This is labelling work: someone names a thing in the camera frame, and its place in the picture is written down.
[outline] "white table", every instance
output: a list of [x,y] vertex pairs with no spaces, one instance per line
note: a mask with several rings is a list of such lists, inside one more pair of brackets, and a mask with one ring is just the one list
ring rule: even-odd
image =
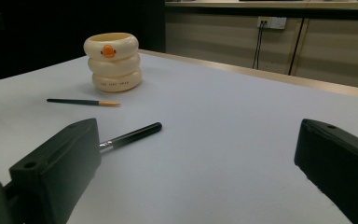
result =
[[86,57],[0,80],[0,182],[71,123],[96,118],[105,141],[161,122],[103,154],[68,223],[350,223],[294,155],[302,119],[358,136],[358,89],[144,50],[141,70],[142,83],[122,93],[97,91]]

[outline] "stacked ring toy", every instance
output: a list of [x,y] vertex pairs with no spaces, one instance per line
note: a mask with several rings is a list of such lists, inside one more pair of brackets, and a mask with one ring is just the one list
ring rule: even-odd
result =
[[142,80],[138,48],[138,39],[127,33],[89,37],[83,50],[89,56],[94,86],[107,92],[126,91],[137,86]]

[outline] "dark background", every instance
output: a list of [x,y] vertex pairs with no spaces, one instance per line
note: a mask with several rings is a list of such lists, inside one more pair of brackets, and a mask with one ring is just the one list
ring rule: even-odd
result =
[[0,79],[85,56],[84,41],[103,33],[165,52],[164,0],[0,0],[0,13]]

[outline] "screw hole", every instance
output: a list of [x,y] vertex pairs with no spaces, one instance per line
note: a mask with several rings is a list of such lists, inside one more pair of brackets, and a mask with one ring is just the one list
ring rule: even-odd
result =
[[36,167],[36,162],[34,162],[34,161],[30,161],[24,165],[24,168],[27,168],[27,169],[30,169],[33,167]]

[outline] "black cable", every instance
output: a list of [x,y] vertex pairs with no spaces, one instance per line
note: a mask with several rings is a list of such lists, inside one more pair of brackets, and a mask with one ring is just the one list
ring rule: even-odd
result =
[[260,39],[259,39],[259,44],[258,44],[258,52],[257,52],[257,67],[256,67],[256,69],[258,69],[258,58],[259,58],[259,56],[260,56],[260,49],[261,49],[261,40],[262,40],[262,38],[263,38],[263,30],[264,30],[264,26],[267,24],[267,22],[266,21],[264,21],[263,22],[263,25],[261,26],[261,31],[260,31]]
[[264,24],[264,21],[260,22],[260,26],[258,27],[258,35],[257,35],[257,45],[255,46],[255,56],[254,56],[254,63],[252,65],[252,68],[255,68],[255,59],[257,57],[257,50],[258,50],[258,45],[260,43],[260,34],[261,34],[261,26]]
[[263,35],[263,29],[266,25],[266,21],[261,21],[260,26],[258,27],[258,35],[257,35],[257,45],[255,47],[255,56],[254,56],[254,63],[252,65],[252,68],[255,68],[255,62],[257,62],[256,69],[258,69],[258,56],[260,54],[260,47],[261,47],[261,38]]

